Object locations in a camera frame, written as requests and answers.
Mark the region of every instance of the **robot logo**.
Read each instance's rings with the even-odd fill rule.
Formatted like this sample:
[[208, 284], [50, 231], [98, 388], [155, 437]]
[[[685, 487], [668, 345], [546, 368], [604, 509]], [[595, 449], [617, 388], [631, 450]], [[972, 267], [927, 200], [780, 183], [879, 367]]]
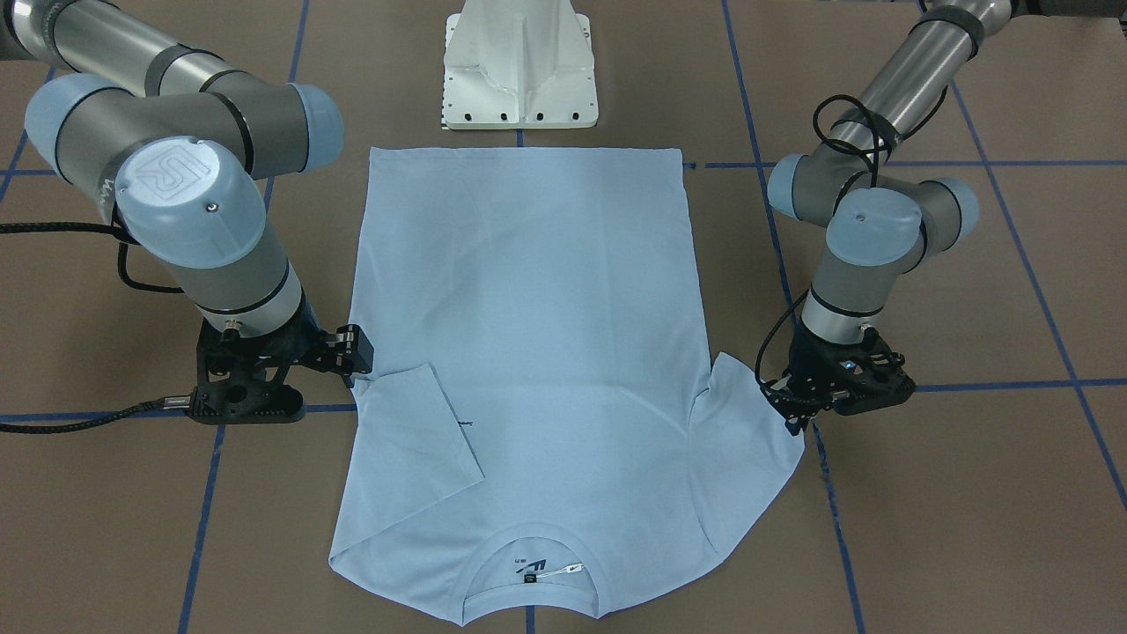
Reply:
[[154, 194], [169, 199], [210, 172], [199, 159], [177, 145], [142, 163], [136, 177]]

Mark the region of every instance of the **white plastic object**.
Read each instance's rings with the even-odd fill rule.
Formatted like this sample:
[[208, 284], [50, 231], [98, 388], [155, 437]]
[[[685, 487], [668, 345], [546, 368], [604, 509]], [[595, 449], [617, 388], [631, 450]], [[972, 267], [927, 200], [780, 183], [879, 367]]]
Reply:
[[451, 130], [591, 127], [591, 20], [570, 0], [467, 0], [446, 20], [442, 123]]

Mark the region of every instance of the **brown floor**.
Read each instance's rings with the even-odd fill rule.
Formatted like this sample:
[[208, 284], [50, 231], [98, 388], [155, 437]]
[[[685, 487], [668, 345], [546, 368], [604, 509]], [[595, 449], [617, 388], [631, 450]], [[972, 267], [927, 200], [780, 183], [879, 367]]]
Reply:
[[[440, 130], [442, 29], [460, 0], [117, 3], [267, 80], [293, 66], [340, 105], [341, 158], [278, 178], [270, 200], [323, 323], [348, 313], [369, 146], [677, 146], [710, 342], [746, 363], [786, 305], [780, 258], [798, 293], [823, 240], [777, 216], [777, 250], [762, 179], [813, 150], [814, 106], [859, 92], [916, 17], [912, 2], [575, 0], [598, 126], [522, 135]], [[46, 71], [0, 64], [0, 221], [96, 217], [20, 137]], [[889, 303], [882, 332], [921, 394], [823, 417], [824, 454], [808, 434], [727, 563], [602, 620], [515, 609], [468, 629], [1127, 632], [1124, 78], [1108, 19], [1020, 18], [964, 69], [889, 167], [962, 178], [983, 206], [976, 233]], [[97, 235], [3, 238], [0, 422], [188, 392], [198, 314], [122, 286], [114, 252]], [[143, 253], [133, 265], [163, 279]], [[140, 418], [0, 438], [0, 632], [454, 631], [328, 569], [355, 414], [338, 383], [292, 377], [318, 408], [290, 427]]]

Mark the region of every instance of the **blue cap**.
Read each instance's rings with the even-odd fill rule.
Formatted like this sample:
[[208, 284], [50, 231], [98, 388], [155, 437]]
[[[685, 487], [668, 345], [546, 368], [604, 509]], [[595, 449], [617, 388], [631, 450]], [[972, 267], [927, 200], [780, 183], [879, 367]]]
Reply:
[[920, 205], [899, 191], [854, 189], [826, 226], [826, 245], [846, 264], [884, 266], [912, 250], [922, 220]]
[[955, 202], [959, 205], [959, 213], [962, 215], [962, 222], [959, 224], [959, 236], [955, 239], [952, 247], [962, 241], [975, 230], [978, 225], [978, 217], [982, 215], [982, 211], [978, 207], [978, 196], [975, 195], [975, 190], [970, 188], [969, 185], [959, 180], [958, 178], [937, 178], [935, 182], [948, 188], [951, 195], [955, 196]]
[[117, 206], [130, 233], [185, 268], [218, 268], [255, 248], [266, 205], [242, 163], [214, 141], [170, 136], [144, 145], [117, 171]]
[[795, 171], [804, 158], [806, 154], [783, 157], [775, 163], [771, 170], [771, 178], [767, 179], [767, 202], [775, 211], [781, 211], [795, 220], [798, 220], [798, 214], [795, 213]]
[[64, 74], [44, 83], [27, 102], [27, 111], [24, 114], [27, 139], [56, 172], [59, 159], [55, 157], [55, 143], [63, 123], [82, 99], [107, 88], [124, 90], [97, 74]]
[[309, 154], [301, 171], [309, 171], [337, 160], [345, 146], [345, 122], [340, 118], [336, 101], [317, 86], [307, 83], [290, 86], [293, 86], [301, 97], [301, 105], [305, 108], [305, 125], [309, 128]]

